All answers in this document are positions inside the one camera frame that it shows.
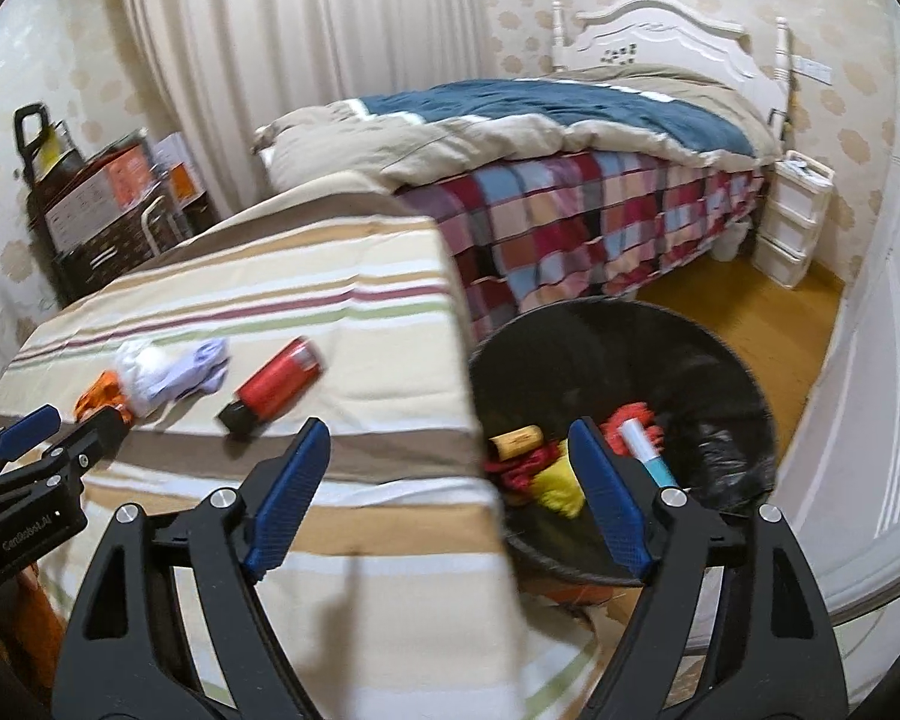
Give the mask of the plaid bed sheet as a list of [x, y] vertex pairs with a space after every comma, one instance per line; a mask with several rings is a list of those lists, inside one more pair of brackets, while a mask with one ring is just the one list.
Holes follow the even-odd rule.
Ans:
[[540, 305], [637, 293], [747, 218], [763, 183], [761, 169], [582, 151], [499, 161], [398, 197], [437, 223], [484, 338]]

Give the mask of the red black bottle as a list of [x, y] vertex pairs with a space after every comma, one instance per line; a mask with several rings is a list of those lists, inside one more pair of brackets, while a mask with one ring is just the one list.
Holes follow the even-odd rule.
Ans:
[[296, 338], [235, 390], [217, 413], [227, 434], [248, 440], [301, 398], [322, 375], [322, 360], [308, 338]]

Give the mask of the purple crumpled glove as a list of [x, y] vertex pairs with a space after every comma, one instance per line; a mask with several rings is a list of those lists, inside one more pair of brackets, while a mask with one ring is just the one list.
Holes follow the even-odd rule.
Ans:
[[229, 366], [229, 344], [225, 338], [211, 338], [188, 349], [172, 362], [162, 394], [172, 401], [191, 394], [214, 394], [221, 388]]

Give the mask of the black trash bin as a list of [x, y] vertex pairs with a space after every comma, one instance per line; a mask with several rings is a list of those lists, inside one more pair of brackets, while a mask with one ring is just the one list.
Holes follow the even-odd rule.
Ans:
[[478, 346], [470, 380], [491, 437], [536, 426], [562, 439], [578, 418], [644, 403], [679, 488], [731, 525], [774, 489], [777, 436], [759, 383], [715, 335], [662, 307], [587, 298], [530, 310]]

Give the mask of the wall switch plate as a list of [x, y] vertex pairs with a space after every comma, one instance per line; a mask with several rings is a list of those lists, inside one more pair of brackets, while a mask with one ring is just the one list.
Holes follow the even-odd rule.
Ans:
[[821, 85], [832, 85], [832, 68], [829, 65], [816, 62], [816, 60], [803, 57], [803, 55], [792, 55], [792, 70], [797, 75], [802, 75], [805, 78], [821, 83]]

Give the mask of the wine cork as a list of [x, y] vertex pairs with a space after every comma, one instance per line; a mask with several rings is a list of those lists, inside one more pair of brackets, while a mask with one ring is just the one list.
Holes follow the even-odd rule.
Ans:
[[525, 426], [489, 437], [487, 453], [494, 461], [512, 461], [531, 454], [543, 444], [543, 431], [538, 426]]

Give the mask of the blue beige duvet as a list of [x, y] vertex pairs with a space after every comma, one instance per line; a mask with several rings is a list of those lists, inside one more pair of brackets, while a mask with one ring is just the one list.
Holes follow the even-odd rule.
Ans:
[[769, 166], [782, 154], [766, 114], [743, 94], [696, 71], [647, 64], [301, 107], [258, 128], [255, 151], [278, 192], [329, 181], [380, 193], [579, 151], [725, 172]]

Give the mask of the white bed headboard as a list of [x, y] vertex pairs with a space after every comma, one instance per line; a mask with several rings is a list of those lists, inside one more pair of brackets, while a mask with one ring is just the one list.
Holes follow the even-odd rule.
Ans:
[[667, 65], [694, 71], [745, 96], [775, 135], [784, 135], [792, 98], [792, 37], [775, 20], [774, 73], [767, 76], [745, 49], [749, 31], [679, 0], [619, 0], [571, 16], [553, 4], [551, 62], [557, 70]]

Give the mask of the beige striped curtain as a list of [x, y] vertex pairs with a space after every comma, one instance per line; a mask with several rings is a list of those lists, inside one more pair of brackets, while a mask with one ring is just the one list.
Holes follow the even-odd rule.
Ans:
[[123, 0], [224, 216], [266, 193], [258, 127], [299, 107], [494, 70], [484, 0]]

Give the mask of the white wardrobe door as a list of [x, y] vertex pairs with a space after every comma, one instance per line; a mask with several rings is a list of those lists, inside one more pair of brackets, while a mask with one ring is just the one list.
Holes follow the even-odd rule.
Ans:
[[884, 208], [774, 500], [832, 621], [900, 598], [900, 95]]

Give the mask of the white plastic drawer unit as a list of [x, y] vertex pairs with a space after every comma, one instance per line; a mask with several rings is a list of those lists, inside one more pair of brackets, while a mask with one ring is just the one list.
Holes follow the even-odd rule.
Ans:
[[836, 172], [789, 149], [774, 166], [752, 252], [752, 265], [782, 288], [802, 281], [823, 231]]

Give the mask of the striped table cloth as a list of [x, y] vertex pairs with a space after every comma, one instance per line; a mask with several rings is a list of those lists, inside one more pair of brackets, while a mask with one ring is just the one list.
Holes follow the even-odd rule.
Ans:
[[482, 477], [470, 317], [436, 223], [388, 195], [269, 200], [42, 323], [0, 418], [77, 399], [123, 344], [227, 346], [207, 395], [142, 418], [89, 481], [89, 528], [41, 563], [69, 611], [107, 518], [242, 481], [307, 418], [331, 463], [266, 614], [331, 718], [571, 718], [600, 671], [592, 626], [518, 593]]

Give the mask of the white teal tube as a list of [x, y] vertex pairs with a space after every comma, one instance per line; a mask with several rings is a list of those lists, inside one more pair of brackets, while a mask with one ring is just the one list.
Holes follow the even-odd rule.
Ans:
[[644, 465], [658, 488], [676, 488], [678, 486], [678, 481], [674, 479], [673, 473], [663, 461], [660, 452], [656, 450], [639, 419], [626, 419], [617, 429], [617, 433], [635, 460], [639, 460]]

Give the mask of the orange white cardboard box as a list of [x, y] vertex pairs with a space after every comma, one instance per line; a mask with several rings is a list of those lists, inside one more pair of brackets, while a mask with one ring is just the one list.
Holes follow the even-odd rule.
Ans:
[[98, 161], [45, 211], [56, 252], [66, 254], [89, 242], [141, 202], [154, 184], [151, 160], [142, 143]]

